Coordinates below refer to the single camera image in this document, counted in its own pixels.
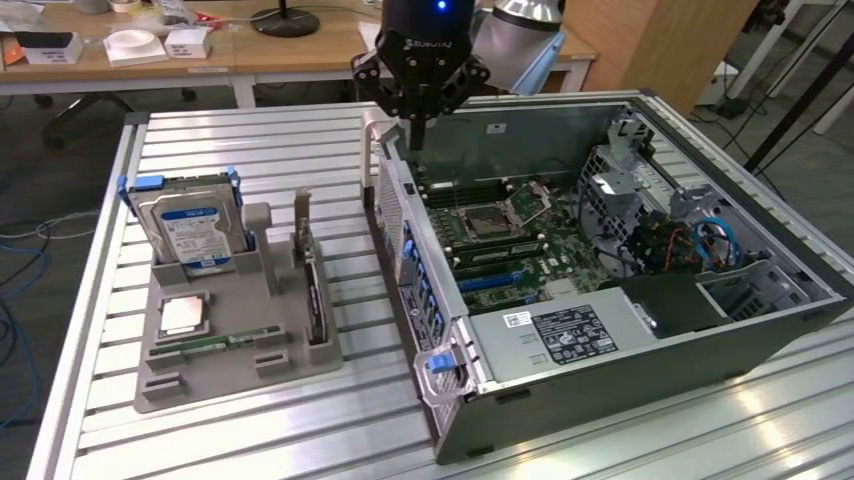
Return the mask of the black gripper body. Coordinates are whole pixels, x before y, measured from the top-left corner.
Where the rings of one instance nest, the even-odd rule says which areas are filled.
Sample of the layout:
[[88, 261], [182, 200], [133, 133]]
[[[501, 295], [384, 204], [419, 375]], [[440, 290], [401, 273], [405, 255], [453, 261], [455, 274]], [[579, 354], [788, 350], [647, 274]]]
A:
[[393, 81], [427, 83], [436, 57], [472, 55], [472, 1], [385, 1], [375, 50]]

